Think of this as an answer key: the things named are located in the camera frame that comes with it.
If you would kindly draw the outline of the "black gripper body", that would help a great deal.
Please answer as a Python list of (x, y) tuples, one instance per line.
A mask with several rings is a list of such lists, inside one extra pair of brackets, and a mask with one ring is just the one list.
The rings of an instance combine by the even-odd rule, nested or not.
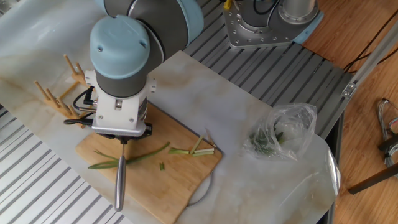
[(150, 123), (145, 123), (146, 128), (144, 133), (141, 136), (118, 136), (118, 135), (113, 135), (113, 134), (100, 134), (100, 136), (106, 137), (108, 139), (117, 139), (117, 140), (121, 140), (121, 139), (128, 139), (128, 142), (130, 140), (140, 140), (146, 137), (149, 137), (152, 135), (152, 124)]

